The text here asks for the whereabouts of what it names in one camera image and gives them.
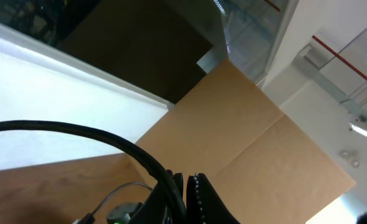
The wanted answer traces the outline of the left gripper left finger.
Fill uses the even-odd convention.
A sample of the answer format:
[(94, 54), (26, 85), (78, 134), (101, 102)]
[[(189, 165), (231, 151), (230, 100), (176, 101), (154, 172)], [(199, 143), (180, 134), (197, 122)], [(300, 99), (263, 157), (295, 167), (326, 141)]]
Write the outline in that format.
[(147, 200), (134, 214), (130, 224), (183, 223), (167, 204), (164, 189), (156, 184)]

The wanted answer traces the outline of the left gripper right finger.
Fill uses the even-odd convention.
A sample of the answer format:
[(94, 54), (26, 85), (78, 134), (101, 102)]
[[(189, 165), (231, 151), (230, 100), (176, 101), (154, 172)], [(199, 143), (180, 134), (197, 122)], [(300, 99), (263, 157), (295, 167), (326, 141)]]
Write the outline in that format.
[(203, 173), (189, 176), (186, 206), (189, 224), (239, 224)]

